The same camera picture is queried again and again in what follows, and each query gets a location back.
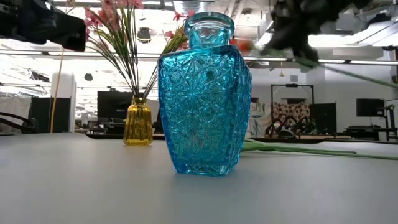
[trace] black chair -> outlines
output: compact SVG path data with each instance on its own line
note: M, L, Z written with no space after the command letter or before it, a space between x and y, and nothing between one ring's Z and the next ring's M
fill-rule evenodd
M26 119L18 115L4 113L4 112L0 112L0 115L7 116L10 118L16 118L23 121L23 124L19 125L7 119L0 118L0 123L6 124L12 128L19 129L23 134L35 134L39 132L38 122L34 118Z

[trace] computer screen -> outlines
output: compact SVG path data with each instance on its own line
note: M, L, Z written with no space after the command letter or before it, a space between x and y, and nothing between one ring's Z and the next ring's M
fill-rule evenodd
M131 100L131 92L98 91L97 117L126 119Z
M383 99L356 99L356 116L383 117Z

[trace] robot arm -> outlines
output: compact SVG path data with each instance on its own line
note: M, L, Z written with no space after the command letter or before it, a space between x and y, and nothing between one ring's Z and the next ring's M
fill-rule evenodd
M48 40L70 50L84 51L84 20L68 16L45 0L0 0L0 38L33 44Z
M261 54L269 49L290 48L294 57L318 61L318 53L308 44L308 35L318 34L322 24L336 21L339 13L354 4L362 8L371 0L277 0L271 12L274 34Z

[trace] gray table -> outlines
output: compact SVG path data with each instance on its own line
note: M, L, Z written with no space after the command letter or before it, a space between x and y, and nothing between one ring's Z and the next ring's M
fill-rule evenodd
M398 156L397 146L316 147ZM176 174L163 141L0 137L1 224L398 223L398 161L242 154L224 178Z

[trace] vase rim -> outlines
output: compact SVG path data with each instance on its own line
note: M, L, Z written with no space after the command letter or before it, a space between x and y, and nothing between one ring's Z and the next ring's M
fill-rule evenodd
M202 21L213 21L223 24L228 29L230 36L235 32L234 21L226 14L219 12L199 12L188 18L184 25L184 34L188 37L191 28Z

